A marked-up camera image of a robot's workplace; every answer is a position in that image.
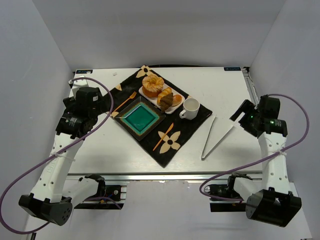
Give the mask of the metal tongs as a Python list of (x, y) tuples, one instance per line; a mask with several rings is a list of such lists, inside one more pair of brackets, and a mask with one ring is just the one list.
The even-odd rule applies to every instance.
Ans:
[(204, 147), (200, 156), (201, 161), (206, 160), (210, 154), (217, 149), (217, 147), (223, 143), (223, 141), (232, 133), (235, 129), (235, 125), (231, 122), (224, 122), (222, 118), (215, 115), (212, 119)]

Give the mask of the brown chocolate croissant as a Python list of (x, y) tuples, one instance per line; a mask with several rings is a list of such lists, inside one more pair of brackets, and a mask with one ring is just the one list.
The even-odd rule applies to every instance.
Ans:
[(173, 105), (173, 99), (173, 93), (169, 93), (160, 99), (160, 109), (163, 113)]

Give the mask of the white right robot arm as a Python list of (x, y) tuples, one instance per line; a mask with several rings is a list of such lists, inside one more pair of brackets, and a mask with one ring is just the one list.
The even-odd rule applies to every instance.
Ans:
[(261, 189), (244, 174), (233, 173), (226, 191), (232, 197), (239, 195), (245, 202), (248, 219), (278, 227), (286, 227), (302, 207), (302, 200), (293, 195), (287, 173), (287, 123), (278, 118), (280, 100), (264, 95), (258, 105), (245, 100), (230, 117), (235, 121), (241, 113), (240, 126), (258, 139), (261, 155), (268, 158), (262, 163)]

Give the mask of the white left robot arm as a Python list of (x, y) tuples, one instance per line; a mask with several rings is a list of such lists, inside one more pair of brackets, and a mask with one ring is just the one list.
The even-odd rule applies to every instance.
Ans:
[(91, 131), (98, 116), (107, 110), (106, 99), (97, 87), (80, 87), (72, 97), (63, 100), (65, 110), (56, 127), (51, 155), (39, 180), (22, 195), (19, 206), (31, 216), (64, 225), (74, 207), (88, 198), (106, 193), (105, 179), (97, 174), (81, 177), (77, 184), (64, 190), (65, 181), (75, 156), (83, 144), (83, 136)]

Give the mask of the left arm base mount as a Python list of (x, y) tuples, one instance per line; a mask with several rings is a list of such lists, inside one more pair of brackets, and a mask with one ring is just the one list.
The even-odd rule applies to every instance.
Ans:
[(71, 198), (74, 209), (120, 210), (126, 199), (127, 187), (106, 183), (98, 174), (80, 177), (78, 182), (63, 192)]

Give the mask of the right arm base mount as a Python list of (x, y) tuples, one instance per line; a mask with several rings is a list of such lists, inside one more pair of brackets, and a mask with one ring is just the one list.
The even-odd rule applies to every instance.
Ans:
[[(228, 177), (227, 184), (209, 184), (204, 188), (204, 192), (213, 196), (229, 198), (232, 200), (240, 198), (240, 195), (233, 189), (236, 178), (253, 180), (247, 174), (233, 173)], [(246, 204), (239, 201), (224, 201), (210, 198), (210, 211), (212, 213), (232, 213), (245, 212)]]

